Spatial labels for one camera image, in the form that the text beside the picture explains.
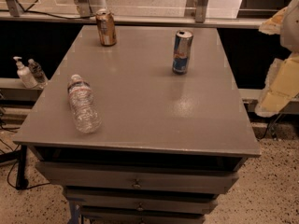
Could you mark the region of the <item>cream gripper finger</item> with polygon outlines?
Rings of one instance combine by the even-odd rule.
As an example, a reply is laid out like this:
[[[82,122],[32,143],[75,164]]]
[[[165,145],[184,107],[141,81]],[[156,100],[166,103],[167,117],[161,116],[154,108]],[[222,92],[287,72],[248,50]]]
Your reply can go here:
[[[280,35],[281,34],[281,25],[283,22],[284,14],[287,11],[287,8],[279,10],[271,18],[264,21],[260,27],[259,31],[266,35]]]
[[[264,118],[278,114],[299,94],[299,54],[287,59],[276,58],[269,67],[255,113]]]

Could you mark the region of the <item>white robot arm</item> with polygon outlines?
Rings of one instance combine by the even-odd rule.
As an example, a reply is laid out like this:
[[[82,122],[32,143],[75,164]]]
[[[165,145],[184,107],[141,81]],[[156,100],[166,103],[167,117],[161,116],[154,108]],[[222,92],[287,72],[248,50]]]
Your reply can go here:
[[[279,35],[280,45],[291,52],[285,60],[276,58],[267,72],[255,106],[255,113],[267,118],[278,114],[299,94],[299,0],[291,0],[287,7],[264,21],[259,31]]]

